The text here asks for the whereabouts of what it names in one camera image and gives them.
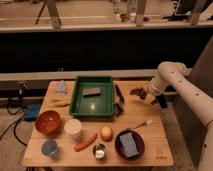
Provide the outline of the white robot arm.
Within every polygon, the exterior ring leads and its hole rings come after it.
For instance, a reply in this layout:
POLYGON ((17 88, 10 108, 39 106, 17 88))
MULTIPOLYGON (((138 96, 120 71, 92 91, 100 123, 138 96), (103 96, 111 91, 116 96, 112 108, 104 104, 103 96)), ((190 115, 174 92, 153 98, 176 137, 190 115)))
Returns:
POLYGON ((198 171, 213 169, 213 98, 185 78, 186 66, 180 62, 162 62, 147 87, 147 95, 161 95, 172 86, 207 128, 198 171))

